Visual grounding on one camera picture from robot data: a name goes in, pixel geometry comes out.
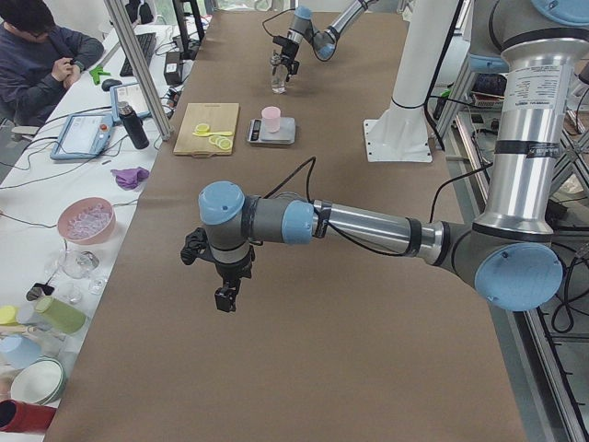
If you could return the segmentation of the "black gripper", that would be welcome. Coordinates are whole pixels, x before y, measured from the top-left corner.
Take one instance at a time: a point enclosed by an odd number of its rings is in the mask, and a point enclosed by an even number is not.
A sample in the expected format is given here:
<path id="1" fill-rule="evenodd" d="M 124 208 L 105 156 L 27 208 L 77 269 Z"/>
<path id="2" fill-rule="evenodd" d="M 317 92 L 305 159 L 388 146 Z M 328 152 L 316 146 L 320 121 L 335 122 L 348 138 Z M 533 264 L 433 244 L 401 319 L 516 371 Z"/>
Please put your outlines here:
<path id="1" fill-rule="evenodd" d="M 254 249 L 247 241 L 231 250 L 221 250 L 210 243 L 203 227 L 197 227 L 185 237 L 179 255 L 185 265 L 192 265 L 197 259 L 211 262 L 224 281 L 233 281 L 230 290 L 227 287 L 219 287 L 214 293 L 214 300 L 218 310 L 237 310 L 240 278 L 251 277 L 252 264 L 255 261 Z"/>
<path id="2" fill-rule="evenodd" d="M 280 46 L 281 53 L 275 54 L 275 61 L 277 64 L 286 64 L 288 68 L 288 75 L 295 76 L 298 73 L 299 62 L 296 61 L 299 44 L 287 37 L 276 35 L 272 37 L 272 42 Z"/>

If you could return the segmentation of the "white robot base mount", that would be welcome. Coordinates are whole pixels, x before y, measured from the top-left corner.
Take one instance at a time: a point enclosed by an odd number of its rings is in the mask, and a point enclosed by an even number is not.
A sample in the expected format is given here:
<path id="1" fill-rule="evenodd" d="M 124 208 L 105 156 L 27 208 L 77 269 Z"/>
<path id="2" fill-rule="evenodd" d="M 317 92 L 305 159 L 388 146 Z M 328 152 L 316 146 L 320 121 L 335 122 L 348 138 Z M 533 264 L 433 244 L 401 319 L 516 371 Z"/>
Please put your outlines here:
<path id="1" fill-rule="evenodd" d="M 368 161 L 432 161 L 423 105 L 460 9 L 457 0 L 415 3 L 390 105 L 378 119 L 364 122 Z"/>

